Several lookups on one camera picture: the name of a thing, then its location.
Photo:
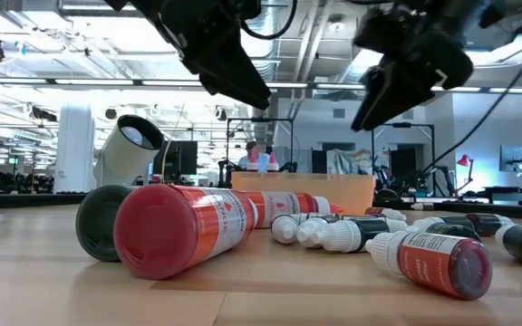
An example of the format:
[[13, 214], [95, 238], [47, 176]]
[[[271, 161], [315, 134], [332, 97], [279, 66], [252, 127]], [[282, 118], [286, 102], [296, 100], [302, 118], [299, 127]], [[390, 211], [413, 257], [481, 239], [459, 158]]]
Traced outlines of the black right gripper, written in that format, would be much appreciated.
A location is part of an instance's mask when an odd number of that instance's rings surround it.
[[384, 54], [379, 65], [361, 79], [366, 93], [351, 125], [354, 131], [373, 130], [432, 99], [431, 87], [437, 82], [453, 89], [473, 73], [473, 62], [459, 42], [440, 31], [408, 37]]

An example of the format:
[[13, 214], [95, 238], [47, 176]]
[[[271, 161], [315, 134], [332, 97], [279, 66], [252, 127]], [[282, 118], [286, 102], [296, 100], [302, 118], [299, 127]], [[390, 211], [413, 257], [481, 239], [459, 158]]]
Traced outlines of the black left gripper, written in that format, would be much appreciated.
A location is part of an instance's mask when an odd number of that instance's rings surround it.
[[241, 44], [229, 0], [161, 0], [157, 26], [211, 95], [268, 108], [271, 91]]

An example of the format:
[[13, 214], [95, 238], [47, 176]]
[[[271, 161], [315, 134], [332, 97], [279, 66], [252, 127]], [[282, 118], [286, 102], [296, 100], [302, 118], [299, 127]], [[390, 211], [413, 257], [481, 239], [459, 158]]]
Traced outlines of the small red food coloring bottle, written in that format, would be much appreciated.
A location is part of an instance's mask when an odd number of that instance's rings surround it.
[[367, 216], [386, 217], [393, 220], [405, 221], [406, 215], [398, 210], [384, 207], [368, 207], [365, 212]]
[[461, 300], [482, 297], [492, 282], [489, 252], [467, 237], [423, 232], [380, 233], [365, 244], [383, 270]]

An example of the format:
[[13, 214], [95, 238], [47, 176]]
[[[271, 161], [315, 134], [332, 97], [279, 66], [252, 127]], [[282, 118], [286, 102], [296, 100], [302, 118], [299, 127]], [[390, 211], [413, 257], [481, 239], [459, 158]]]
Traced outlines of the large orange food coloring bottle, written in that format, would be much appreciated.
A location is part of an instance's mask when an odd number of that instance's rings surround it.
[[245, 191], [257, 209], [256, 228], [269, 228], [274, 218], [283, 214], [342, 213], [343, 209], [325, 197], [306, 193]]
[[121, 203], [113, 241], [132, 273], [161, 280], [243, 244], [257, 218], [242, 191], [153, 184]]

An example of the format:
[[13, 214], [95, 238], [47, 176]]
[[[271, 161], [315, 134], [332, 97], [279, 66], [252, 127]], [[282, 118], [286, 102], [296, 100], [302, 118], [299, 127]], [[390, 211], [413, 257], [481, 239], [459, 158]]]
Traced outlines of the large green food coloring bottle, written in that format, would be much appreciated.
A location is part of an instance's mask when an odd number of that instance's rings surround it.
[[80, 203], [75, 231], [82, 249], [102, 262], [119, 262], [113, 241], [118, 209], [131, 193], [131, 187], [106, 185], [94, 189]]

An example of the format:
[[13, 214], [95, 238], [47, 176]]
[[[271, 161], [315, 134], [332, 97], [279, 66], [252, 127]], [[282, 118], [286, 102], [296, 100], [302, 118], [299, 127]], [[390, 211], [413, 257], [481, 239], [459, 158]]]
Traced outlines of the grey monitor on arm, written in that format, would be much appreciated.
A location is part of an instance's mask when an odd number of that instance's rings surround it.
[[498, 162], [500, 172], [520, 172], [522, 170], [522, 147], [501, 145]]

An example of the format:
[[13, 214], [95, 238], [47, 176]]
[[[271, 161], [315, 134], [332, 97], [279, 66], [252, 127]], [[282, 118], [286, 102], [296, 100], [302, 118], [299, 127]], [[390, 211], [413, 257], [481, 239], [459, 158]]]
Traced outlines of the person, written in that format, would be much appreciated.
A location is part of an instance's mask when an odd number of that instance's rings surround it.
[[256, 163], [257, 171], [265, 173], [269, 162], [270, 156], [262, 152], [255, 141], [249, 141], [246, 144], [246, 155], [238, 161], [238, 165], [241, 168], [248, 169], [250, 164]]

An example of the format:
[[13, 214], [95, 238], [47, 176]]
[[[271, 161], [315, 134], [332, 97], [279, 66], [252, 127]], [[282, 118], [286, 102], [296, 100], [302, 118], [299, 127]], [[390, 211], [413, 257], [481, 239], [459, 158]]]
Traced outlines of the red desk lamp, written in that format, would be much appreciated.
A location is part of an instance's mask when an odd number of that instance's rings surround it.
[[468, 177], [466, 178], [466, 181], [462, 186], [456, 189], [456, 193], [458, 194], [462, 189], [464, 189], [473, 181], [472, 172], [474, 166], [474, 159], [471, 158], [468, 154], [463, 154], [462, 157], [457, 161], [457, 164], [462, 167], [468, 168]]

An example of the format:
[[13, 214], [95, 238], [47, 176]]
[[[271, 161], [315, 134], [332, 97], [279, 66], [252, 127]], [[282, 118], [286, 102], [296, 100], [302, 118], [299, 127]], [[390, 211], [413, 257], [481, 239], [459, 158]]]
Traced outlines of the black dome-shaped object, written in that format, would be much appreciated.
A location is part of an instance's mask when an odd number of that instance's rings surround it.
[[401, 196], [389, 188], [383, 188], [376, 192], [376, 202], [401, 202]]

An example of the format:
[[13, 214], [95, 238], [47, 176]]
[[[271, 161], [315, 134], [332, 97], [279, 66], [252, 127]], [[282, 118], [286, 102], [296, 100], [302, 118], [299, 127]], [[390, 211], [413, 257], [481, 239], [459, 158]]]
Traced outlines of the black computer monitor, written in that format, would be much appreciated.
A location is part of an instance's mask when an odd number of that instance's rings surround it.
[[165, 142], [153, 159], [153, 173], [164, 176], [166, 181], [180, 181], [182, 176], [196, 175], [198, 167], [198, 143], [196, 141]]

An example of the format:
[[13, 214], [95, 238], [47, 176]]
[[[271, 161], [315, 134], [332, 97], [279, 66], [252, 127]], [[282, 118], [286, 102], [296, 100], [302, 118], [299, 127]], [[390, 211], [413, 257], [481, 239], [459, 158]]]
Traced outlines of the translucent orange plastic tray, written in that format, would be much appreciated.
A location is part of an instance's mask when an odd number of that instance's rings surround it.
[[372, 206], [375, 179], [371, 175], [233, 172], [232, 188], [246, 191], [307, 193], [325, 197], [346, 215], [362, 215]]

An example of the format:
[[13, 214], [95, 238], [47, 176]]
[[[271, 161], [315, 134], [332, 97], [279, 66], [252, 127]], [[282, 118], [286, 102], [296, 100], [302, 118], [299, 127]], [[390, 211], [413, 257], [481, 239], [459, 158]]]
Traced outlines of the white cylindrical spotlight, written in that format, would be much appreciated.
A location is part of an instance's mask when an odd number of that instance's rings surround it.
[[137, 115], [122, 115], [102, 148], [93, 168], [98, 187], [130, 186], [144, 176], [164, 143], [160, 130]]

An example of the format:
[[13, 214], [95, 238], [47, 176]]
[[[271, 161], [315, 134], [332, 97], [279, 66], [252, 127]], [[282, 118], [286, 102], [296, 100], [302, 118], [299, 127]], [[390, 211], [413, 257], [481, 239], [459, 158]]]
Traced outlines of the black background desk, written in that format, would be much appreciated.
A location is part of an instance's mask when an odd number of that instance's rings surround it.
[[490, 204], [497, 201], [517, 202], [522, 206], [522, 187], [485, 187], [482, 192]]

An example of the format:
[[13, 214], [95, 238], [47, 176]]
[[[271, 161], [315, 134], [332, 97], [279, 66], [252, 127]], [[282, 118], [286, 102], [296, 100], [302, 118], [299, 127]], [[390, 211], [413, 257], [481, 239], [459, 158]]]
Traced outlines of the black metal frame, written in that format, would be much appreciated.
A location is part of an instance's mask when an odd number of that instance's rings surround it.
[[[427, 138], [430, 140], [430, 160], [433, 161], [436, 158], [436, 141], [435, 141], [435, 128], [432, 124], [420, 124], [420, 123], [410, 123], [410, 122], [394, 122], [394, 123], [384, 123], [382, 124], [383, 129], [391, 128], [391, 129], [418, 129], [420, 132], [424, 133]], [[379, 156], [375, 153], [375, 139], [376, 132], [373, 129], [371, 131], [371, 150], [372, 150], [372, 173], [376, 177], [376, 192], [383, 188], [389, 188], [396, 193], [398, 193], [401, 197], [411, 197], [416, 199], [416, 192], [421, 189], [421, 186], [427, 187], [427, 181], [431, 179], [432, 190], [431, 194], [433, 195], [437, 189], [436, 186], [436, 177], [434, 176], [434, 171], [436, 170], [436, 164], [431, 163], [430, 168], [422, 168], [422, 169], [413, 169], [409, 171], [406, 178], [401, 179], [401, 183], [399, 183], [398, 179], [391, 174], [390, 176], [384, 171], [383, 165], [378, 164]]]
[[263, 118], [263, 117], [254, 117], [254, 118], [228, 118], [226, 121], [226, 143], [225, 143], [225, 160], [229, 161], [229, 133], [231, 131], [230, 125], [233, 121], [248, 121], [254, 123], [270, 123], [270, 122], [287, 122], [289, 124], [289, 136], [290, 136], [290, 159], [286, 162], [281, 168], [280, 171], [288, 171], [289, 173], [295, 173], [297, 171], [297, 163], [294, 162], [294, 142], [295, 142], [295, 134], [294, 134], [294, 120], [289, 118]]

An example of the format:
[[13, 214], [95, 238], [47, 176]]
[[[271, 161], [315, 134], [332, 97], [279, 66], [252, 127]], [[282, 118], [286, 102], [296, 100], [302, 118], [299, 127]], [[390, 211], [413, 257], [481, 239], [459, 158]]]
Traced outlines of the black table edge rail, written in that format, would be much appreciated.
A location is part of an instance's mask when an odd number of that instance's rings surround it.
[[[36, 195], [0, 195], [0, 208], [32, 206], [61, 206], [80, 204], [85, 194], [36, 194]], [[395, 210], [434, 210], [456, 213], [485, 213], [522, 219], [522, 206], [505, 206], [475, 202], [375, 202], [375, 206]]]

